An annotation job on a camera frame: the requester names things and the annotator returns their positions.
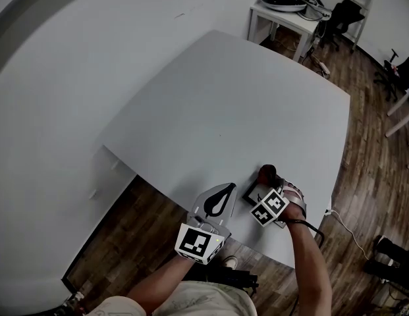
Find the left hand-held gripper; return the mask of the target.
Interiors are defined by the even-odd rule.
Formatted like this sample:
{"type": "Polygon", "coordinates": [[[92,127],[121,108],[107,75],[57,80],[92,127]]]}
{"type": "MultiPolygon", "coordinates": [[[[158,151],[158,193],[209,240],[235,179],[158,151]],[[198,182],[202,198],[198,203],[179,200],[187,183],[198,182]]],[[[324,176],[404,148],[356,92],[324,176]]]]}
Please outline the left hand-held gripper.
{"type": "Polygon", "coordinates": [[[197,197],[186,222],[180,226],[175,244],[178,255],[200,264],[208,264],[217,255],[231,237],[227,223],[232,217],[236,196],[236,184],[228,183],[197,197]]]}

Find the person's right hand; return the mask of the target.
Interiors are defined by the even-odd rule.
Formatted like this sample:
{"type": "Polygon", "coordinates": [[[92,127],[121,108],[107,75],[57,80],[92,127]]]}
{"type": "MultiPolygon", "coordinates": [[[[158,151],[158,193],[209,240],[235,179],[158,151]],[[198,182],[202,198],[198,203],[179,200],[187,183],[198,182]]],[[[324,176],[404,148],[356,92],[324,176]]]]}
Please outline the person's right hand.
{"type": "Polygon", "coordinates": [[[304,195],[302,194],[301,190],[290,182],[286,182],[285,186],[283,187],[283,192],[294,193],[294,196],[300,198],[300,200],[303,200],[304,198],[304,195]]]}

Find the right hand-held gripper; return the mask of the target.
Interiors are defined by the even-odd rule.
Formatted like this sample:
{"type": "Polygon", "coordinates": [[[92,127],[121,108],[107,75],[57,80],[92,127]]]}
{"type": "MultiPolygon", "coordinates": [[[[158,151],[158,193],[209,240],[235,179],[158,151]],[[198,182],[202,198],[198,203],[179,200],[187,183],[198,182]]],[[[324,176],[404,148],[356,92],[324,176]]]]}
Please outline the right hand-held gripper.
{"type": "Polygon", "coordinates": [[[250,210],[251,215],[261,226],[275,223],[278,226],[286,226],[286,220],[281,218],[285,209],[293,204],[300,208],[302,216],[306,218],[307,205],[294,193],[283,192],[283,187],[289,182],[280,176],[273,180],[272,187],[255,180],[250,186],[250,210]]]}

